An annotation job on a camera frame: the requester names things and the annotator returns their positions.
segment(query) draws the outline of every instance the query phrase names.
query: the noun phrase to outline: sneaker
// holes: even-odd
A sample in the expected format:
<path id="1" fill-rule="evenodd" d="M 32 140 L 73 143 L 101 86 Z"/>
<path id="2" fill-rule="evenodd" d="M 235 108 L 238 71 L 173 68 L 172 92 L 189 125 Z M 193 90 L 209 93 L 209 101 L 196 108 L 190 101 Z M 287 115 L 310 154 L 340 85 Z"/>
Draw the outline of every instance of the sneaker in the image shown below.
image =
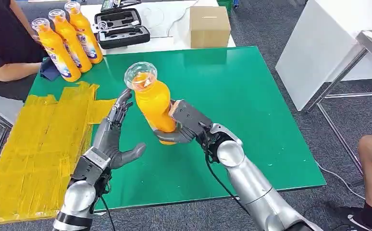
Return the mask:
<path id="1" fill-rule="evenodd" d="M 372 227 L 366 225 L 360 217 L 361 208 L 356 207 L 340 207 L 346 213 L 349 225 L 356 228 L 358 231 L 372 231 Z"/>

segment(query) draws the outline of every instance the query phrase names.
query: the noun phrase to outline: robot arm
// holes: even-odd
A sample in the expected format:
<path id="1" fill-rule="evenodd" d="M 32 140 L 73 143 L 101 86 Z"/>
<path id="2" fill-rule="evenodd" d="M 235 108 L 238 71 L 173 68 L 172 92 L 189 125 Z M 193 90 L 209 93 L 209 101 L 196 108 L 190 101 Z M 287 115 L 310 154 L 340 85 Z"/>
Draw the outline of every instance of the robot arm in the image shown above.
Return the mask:
<path id="1" fill-rule="evenodd" d="M 97 129 L 93 146 L 78 160 L 64 196 L 64 203 L 53 223 L 54 231 L 89 231 L 98 199 L 109 192 L 111 170 L 139 158 L 146 146 L 139 143 L 133 150 L 120 152 L 121 125 L 131 98 L 125 89 Z"/>
<path id="2" fill-rule="evenodd" d="M 240 203 L 263 231 L 321 231 L 294 210 L 272 187 L 263 173 L 244 154 L 243 142 L 229 129 L 213 123 L 185 100 L 175 101 L 169 111 L 180 128 L 176 132 L 155 131 L 160 140 L 196 141 L 211 158 L 221 163 L 240 197 Z"/>

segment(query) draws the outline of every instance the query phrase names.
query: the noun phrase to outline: plastic bottle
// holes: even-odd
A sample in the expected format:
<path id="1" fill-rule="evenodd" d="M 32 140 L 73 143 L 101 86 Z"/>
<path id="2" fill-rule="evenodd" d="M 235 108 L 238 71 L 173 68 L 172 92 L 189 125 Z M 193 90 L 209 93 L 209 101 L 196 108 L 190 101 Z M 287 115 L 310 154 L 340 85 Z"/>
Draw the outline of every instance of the plastic bottle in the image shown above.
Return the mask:
<path id="1" fill-rule="evenodd" d="M 135 91 L 136 103 L 152 129 L 172 132 L 176 122 L 168 115 L 171 103 L 169 88 L 157 80 L 158 71 L 153 64 L 139 62 L 125 72 L 125 84 Z M 163 144 L 173 142 L 160 141 Z"/>
<path id="2" fill-rule="evenodd" d="M 37 18 L 33 20 L 32 27 L 62 77 L 68 82 L 77 81 L 81 72 L 64 47 L 62 38 L 50 28 L 50 22 L 46 18 Z"/>
<path id="3" fill-rule="evenodd" d="M 77 39 L 74 26 L 66 20 L 66 13 L 59 9 L 52 10 L 49 12 L 49 18 L 53 21 L 56 32 L 62 37 L 64 46 L 70 53 L 78 69 L 80 69 L 81 72 L 89 71 L 93 64 L 91 64 L 81 43 Z"/>
<path id="4" fill-rule="evenodd" d="M 77 38 L 81 42 L 90 61 L 94 64 L 101 62 L 101 49 L 91 30 L 90 22 L 80 12 L 80 4 L 76 1 L 71 1 L 64 5 L 64 9 L 69 13 L 70 24 L 75 27 Z"/>

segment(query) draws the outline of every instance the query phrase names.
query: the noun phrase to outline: bottle label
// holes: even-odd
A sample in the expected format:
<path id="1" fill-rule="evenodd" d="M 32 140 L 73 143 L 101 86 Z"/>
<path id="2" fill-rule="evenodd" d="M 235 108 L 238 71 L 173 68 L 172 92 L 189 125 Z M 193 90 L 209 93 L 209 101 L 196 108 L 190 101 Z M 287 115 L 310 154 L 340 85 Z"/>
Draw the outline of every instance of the bottle label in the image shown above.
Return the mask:
<path id="1" fill-rule="evenodd" d="M 54 65 L 56 66 L 57 70 L 59 70 L 60 74 L 64 78 L 70 78 L 71 77 L 71 73 L 69 71 L 69 68 L 67 68 L 67 65 L 64 62 L 64 60 L 61 57 L 57 56 L 54 53 L 54 49 L 53 48 L 45 47 L 45 50 L 49 54 L 51 60 L 53 61 Z"/>
<path id="2" fill-rule="evenodd" d="M 81 46 L 86 52 L 89 59 L 97 59 L 97 52 L 94 44 L 90 41 L 89 37 L 83 33 L 77 32 L 77 38 L 81 42 Z"/>
<path id="3" fill-rule="evenodd" d="M 69 47 L 69 44 L 67 43 L 66 40 L 63 40 L 63 43 L 64 43 L 64 47 L 66 48 L 67 52 L 69 52 L 72 60 L 74 61 L 75 65 L 78 67 L 78 68 L 81 68 L 82 65 L 80 63 L 80 60 L 78 59 L 78 55 L 77 53 L 75 53 L 74 51 L 72 51 Z"/>

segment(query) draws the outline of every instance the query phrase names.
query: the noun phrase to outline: yellow mat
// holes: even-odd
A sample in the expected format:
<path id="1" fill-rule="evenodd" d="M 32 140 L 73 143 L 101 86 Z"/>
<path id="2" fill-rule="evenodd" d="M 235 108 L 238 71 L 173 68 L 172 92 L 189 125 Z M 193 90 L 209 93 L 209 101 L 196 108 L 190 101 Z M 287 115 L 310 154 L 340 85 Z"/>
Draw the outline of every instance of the yellow mat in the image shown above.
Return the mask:
<path id="1" fill-rule="evenodd" d="M 79 82 L 53 95 L 30 95 L 0 154 L 0 223 L 54 217 L 70 174 L 91 143 L 92 124 L 115 99 L 95 101 L 98 85 Z"/>

